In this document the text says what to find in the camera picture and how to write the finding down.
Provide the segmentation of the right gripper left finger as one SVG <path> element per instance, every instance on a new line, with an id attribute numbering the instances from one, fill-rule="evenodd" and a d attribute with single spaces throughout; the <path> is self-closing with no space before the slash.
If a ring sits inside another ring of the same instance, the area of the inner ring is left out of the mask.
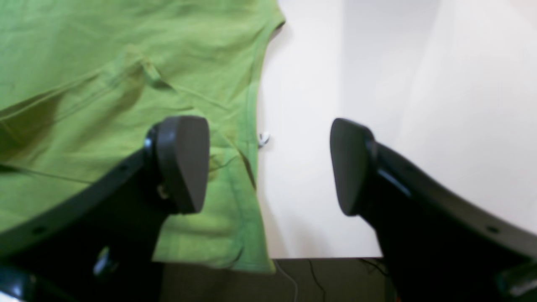
<path id="1" fill-rule="evenodd" d="M 159 301 L 159 232 L 202 210 L 209 153 L 205 118 L 168 117 L 95 184 L 2 233 L 2 302 Z"/>

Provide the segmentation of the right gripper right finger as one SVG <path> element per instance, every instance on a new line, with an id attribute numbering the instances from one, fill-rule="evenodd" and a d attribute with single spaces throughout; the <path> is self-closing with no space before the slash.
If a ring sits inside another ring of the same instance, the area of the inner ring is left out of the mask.
<path id="1" fill-rule="evenodd" d="M 472 205 L 349 119 L 334 119 L 338 204 L 370 225 L 402 302 L 535 302 L 536 235 Z"/>

